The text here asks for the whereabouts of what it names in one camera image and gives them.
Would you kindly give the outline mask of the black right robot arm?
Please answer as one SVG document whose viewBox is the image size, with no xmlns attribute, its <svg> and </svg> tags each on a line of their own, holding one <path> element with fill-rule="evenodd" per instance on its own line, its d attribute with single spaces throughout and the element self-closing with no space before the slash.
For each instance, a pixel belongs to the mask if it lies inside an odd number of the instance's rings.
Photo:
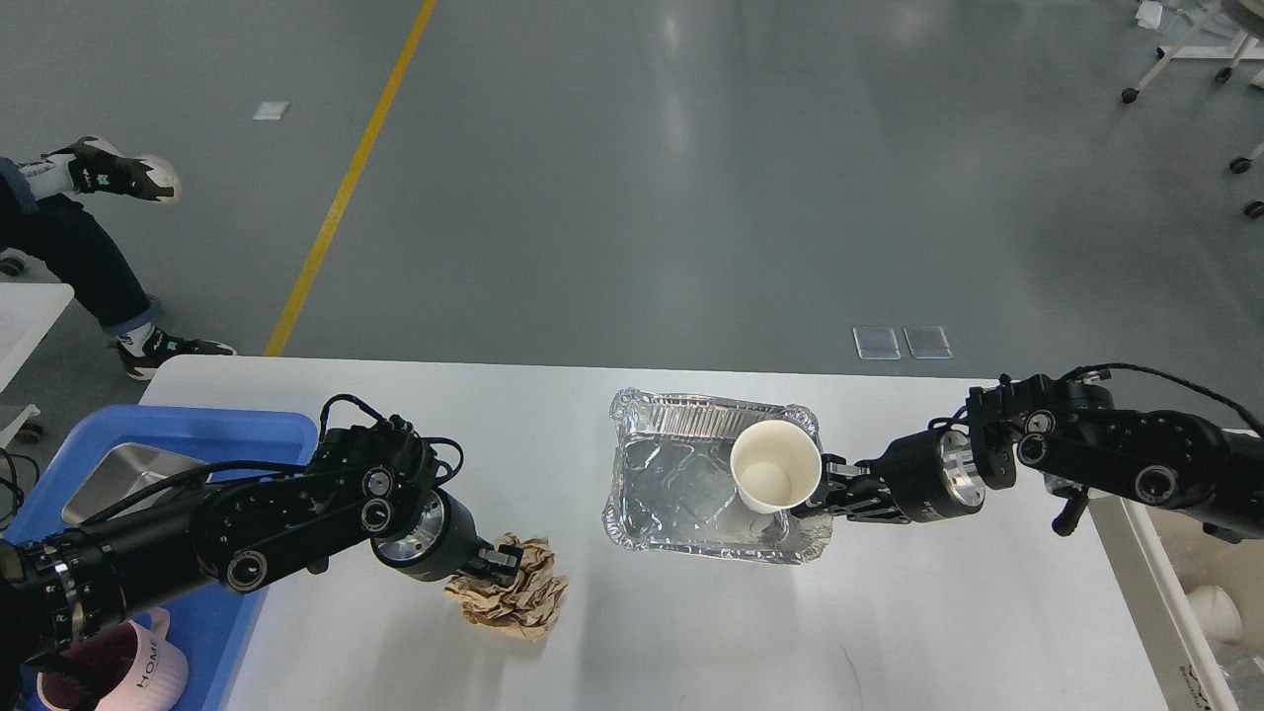
<svg viewBox="0 0 1264 711">
<path fill-rule="evenodd" d="M 1073 534 L 1093 492 L 1186 514 L 1226 543 L 1263 535 L 1261 420 L 1206 387 L 1177 378 L 1229 407 L 1245 431 L 1192 414 L 1115 405 L 1105 381 L 1116 364 L 1034 374 L 968 391 L 949 416 L 889 442 L 881 455 L 848 462 L 822 455 L 817 490 L 791 509 L 854 522 L 934 522 L 980 512 L 988 491 L 1010 490 L 1018 468 L 1042 473 L 1063 509 L 1052 522 Z"/>
</svg>

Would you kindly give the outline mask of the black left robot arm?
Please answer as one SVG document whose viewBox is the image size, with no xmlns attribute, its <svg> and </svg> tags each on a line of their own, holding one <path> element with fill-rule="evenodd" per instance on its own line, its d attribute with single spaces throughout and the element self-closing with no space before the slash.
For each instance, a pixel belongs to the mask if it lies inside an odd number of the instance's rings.
<svg viewBox="0 0 1264 711">
<path fill-rule="evenodd" d="M 372 424 L 329 428 L 325 405 L 305 464 L 197 466 L 44 539 L 4 543 L 3 705 L 15 702 L 23 665 L 88 684 L 64 657 L 73 644 L 207 584 L 246 595 L 325 571 L 362 541 L 417 581 L 513 584 L 522 549 L 479 536 L 445 491 L 461 468 L 439 458 L 447 436 L 423 436 L 353 395 L 335 401 Z"/>
</svg>

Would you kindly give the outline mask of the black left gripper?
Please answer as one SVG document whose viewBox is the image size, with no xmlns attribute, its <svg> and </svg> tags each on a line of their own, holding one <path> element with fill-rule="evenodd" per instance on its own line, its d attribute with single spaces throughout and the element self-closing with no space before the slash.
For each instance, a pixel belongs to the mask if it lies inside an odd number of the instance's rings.
<svg viewBox="0 0 1264 711">
<path fill-rule="evenodd" d="M 428 584 L 455 577 L 511 586 L 523 549 L 490 547 L 478 535 L 473 514 L 446 491 L 434 490 L 425 496 L 415 526 L 396 539 L 374 539 L 373 554 L 392 571 Z"/>
</svg>

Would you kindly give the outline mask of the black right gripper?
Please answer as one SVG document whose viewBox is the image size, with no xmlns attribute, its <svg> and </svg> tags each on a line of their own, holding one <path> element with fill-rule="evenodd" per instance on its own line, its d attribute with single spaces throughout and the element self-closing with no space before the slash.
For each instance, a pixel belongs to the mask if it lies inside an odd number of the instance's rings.
<svg viewBox="0 0 1264 711">
<path fill-rule="evenodd" d="M 983 477 L 975 464 L 968 436 L 954 429 L 919 431 L 890 442 L 882 455 L 849 463 L 844 455 L 822 454 L 817 495 L 876 493 L 889 490 L 899 512 L 913 522 L 934 522 L 980 512 L 986 498 Z M 841 495 L 794 506 L 795 517 L 830 514 L 856 522 L 889 522 L 884 495 Z"/>
</svg>

